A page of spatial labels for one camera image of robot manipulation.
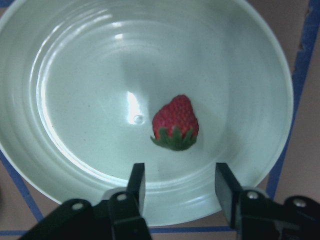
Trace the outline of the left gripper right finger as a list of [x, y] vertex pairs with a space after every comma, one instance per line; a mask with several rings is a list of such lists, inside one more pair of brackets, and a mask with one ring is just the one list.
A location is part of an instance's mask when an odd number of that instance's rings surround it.
[[269, 214], [270, 201], [261, 192], [244, 189], [227, 163], [215, 165], [215, 194], [238, 240], [277, 240], [280, 233]]

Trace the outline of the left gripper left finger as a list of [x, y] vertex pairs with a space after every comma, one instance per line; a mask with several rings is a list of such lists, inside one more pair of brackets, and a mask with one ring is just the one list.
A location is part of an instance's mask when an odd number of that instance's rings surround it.
[[146, 194], [145, 164], [135, 163], [125, 190], [114, 193], [108, 200], [113, 240], [151, 240], [142, 217]]

